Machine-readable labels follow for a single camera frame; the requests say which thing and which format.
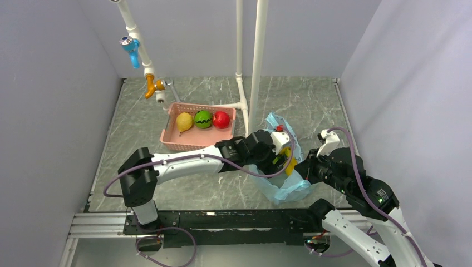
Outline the blue plastic faucet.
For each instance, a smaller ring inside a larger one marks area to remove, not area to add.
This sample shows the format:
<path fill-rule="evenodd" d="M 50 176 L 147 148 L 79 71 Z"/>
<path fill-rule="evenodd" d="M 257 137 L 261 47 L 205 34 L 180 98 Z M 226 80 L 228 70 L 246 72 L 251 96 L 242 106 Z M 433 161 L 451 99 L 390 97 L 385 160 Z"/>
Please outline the blue plastic faucet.
<path fill-rule="evenodd" d="M 124 36 L 119 41 L 119 44 L 121 44 L 122 49 L 128 53 L 133 68 L 135 69 L 140 68 L 139 52 L 138 52 L 139 47 L 140 47 L 140 42 L 131 36 Z"/>

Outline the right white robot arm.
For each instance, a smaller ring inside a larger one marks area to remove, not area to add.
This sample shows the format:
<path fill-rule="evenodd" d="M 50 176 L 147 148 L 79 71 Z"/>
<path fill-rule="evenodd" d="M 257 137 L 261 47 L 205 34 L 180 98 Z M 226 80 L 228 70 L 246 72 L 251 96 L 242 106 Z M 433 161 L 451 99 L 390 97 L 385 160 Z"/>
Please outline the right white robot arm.
<path fill-rule="evenodd" d="M 363 231 L 351 227 L 347 219 L 325 200 L 316 201 L 307 215 L 314 231 L 323 228 L 337 235 L 371 266 L 436 266 L 419 248 L 406 224 L 393 190 L 382 180 L 366 174 L 362 159 L 344 147 L 322 154 L 312 149 L 294 167 L 311 184 L 324 183 L 342 193 L 348 203 L 377 231 L 384 242 L 377 243 Z"/>

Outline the yellow fake banana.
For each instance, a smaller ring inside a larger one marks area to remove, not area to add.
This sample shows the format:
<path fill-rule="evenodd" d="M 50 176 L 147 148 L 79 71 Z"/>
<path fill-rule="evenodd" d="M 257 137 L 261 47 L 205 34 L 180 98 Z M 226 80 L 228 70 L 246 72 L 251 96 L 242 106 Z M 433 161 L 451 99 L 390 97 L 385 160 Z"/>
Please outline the yellow fake banana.
<path fill-rule="evenodd" d="M 291 175 L 294 167 L 297 165 L 298 161 L 292 152 L 290 147 L 285 147 L 280 153 L 279 157 L 283 166 L 285 167 L 284 172 L 287 176 Z"/>

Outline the green fake watermelon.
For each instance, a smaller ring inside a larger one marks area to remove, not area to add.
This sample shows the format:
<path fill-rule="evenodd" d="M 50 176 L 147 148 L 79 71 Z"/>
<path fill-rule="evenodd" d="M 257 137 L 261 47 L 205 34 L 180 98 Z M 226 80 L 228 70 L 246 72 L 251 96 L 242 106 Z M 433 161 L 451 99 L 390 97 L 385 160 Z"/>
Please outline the green fake watermelon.
<path fill-rule="evenodd" d="M 212 126 L 212 114 L 207 110 L 200 110 L 194 116 L 194 125 L 200 129 Z"/>

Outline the orange plastic faucet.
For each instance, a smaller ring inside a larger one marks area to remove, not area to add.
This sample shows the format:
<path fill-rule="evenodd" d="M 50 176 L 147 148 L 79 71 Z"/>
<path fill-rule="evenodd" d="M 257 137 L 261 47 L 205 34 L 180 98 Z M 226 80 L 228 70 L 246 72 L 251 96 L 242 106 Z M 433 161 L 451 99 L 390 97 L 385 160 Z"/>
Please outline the orange plastic faucet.
<path fill-rule="evenodd" d="M 157 80 L 154 82 L 154 75 L 151 73 L 147 73 L 145 75 L 146 78 L 146 93 L 144 97 L 149 99 L 156 91 L 163 91 L 165 90 L 165 83 L 162 80 Z"/>

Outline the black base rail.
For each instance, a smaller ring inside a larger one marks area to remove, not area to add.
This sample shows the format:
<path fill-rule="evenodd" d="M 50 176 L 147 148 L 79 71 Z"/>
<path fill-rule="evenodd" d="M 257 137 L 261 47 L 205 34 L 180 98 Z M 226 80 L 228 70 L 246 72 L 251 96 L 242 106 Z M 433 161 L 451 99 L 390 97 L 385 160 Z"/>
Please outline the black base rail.
<path fill-rule="evenodd" d="M 164 248 L 197 245 L 302 245 L 323 231 L 308 209 L 158 211 L 158 220 L 140 226 L 126 216 L 127 236 L 158 235 Z"/>

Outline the red fake apple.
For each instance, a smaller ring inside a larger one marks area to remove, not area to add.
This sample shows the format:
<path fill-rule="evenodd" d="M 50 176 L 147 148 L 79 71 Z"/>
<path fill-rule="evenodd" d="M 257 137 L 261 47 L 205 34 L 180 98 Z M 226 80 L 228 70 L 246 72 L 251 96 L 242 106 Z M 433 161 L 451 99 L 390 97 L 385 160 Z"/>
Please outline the red fake apple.
<path fill-rule="evenodd" d="M 218 129 L 228 128 L 231 123 L 230 116 L 223 111 L 217 111 L 213 114 L 212 124 Z"/>

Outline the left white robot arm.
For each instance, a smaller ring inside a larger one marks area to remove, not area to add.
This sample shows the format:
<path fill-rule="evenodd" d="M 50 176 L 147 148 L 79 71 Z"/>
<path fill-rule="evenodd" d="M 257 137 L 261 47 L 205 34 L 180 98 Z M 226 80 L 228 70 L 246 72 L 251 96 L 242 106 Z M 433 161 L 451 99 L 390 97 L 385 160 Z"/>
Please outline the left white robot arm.
<path fill-rule="evenodd" d="M 288 130 L 258 130 L 247 137 L 222 140 L 200 150 L 174 154 L 151 154 L 137 150 L 120 168 L 118 178 L 126 207 L 137 217 L 138 227 L 147 234 L 157 231 L 160 218 L 153 195 L 155 188 L 172 179 L 203 173 L 244 171 L 255 165 L 254 176 L 270 178 L 282 173 L 284 163 L 274 163 L 286 147 L 294 146 Z"/>

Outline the pink plastic basket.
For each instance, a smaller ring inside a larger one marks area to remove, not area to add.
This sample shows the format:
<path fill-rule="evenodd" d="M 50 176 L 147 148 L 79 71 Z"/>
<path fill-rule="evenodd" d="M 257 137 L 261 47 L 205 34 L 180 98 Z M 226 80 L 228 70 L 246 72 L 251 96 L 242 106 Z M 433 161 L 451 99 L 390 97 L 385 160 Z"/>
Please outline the pink plastic basket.
<path fill-rule="evenodd" d="M 230 117 L 229 126 L 225 129 L 219 129 L 211 126 L 207 129 L 200 129 L 192 126 L 191 129 L 180 133 L 175 124 L 176 118 L 186 112 L 195 115 L 198 111 L 207 110 L 210 113 L 217 111 L 225 112 Z M 231 139 L 234 135 L 234 125 L 237 116 L 236 109 L 232 107 L 197 105 L 190 103 L 172 103 L 168 110 L 168 123 L 162 130 L 160 141 L 169 150 L 173 151 L 191 151 L 215 144 L 221 140 Z"/>

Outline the silver wrench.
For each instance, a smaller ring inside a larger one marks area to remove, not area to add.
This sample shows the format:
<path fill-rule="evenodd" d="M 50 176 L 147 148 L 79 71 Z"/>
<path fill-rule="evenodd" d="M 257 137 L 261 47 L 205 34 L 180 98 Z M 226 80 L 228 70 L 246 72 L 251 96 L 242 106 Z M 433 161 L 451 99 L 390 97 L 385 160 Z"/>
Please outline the silver wrench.
<path fill-rule="evenodd" d="M 177 90 L 174 86 L 174 81 L 172 79 L 168 79 L 168 80 L 165 81 L 165 84 L 168 88 L 170 88 L 170 90 L 171 90 L 171 92 L 172 92 L 172 94 L 175 98 L 175 102 L 181 102 L 181 99 L 178 95 L 178 92 L 177 92 Z"/>

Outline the yellow fake pear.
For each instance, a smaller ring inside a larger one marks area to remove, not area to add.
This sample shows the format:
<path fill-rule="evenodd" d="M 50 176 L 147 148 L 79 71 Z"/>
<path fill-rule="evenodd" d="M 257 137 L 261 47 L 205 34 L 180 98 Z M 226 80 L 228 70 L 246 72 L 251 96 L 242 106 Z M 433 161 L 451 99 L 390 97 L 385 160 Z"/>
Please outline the yellow fake pear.
<path fill-rule="evenodd" d="M 182 112 L 177 116 L 175 124 L 179 132 L 183 133 L 192 128 L 194 124 L 193 116 L 190 113 Z"/>

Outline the light blue plastic bag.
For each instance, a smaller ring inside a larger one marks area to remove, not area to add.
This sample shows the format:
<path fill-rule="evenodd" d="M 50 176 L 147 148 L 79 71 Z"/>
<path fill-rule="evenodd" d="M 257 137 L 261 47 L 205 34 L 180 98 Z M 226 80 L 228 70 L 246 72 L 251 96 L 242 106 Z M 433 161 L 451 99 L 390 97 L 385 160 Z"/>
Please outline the light blue plastic bag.
<path fill-rule="evenodd" d="M 265 178 L 250 175 L 250 179 L 255 183 L 256 188 L 275 205 L 301 201 L 314 191 L 315 186 L 304 180 L 301 175 L 295 173 L 293 170 L 294 165 L 304 159 L 297 135 L 294 133 L 291 125 L 282 116 L 271 112 L 265 120 L 266 130 L 270 133 L 279 125 L 285 126 L 291 133 L 294 138 L 293 158 L 291 165 L 284 173 L 278 176 Z"/>

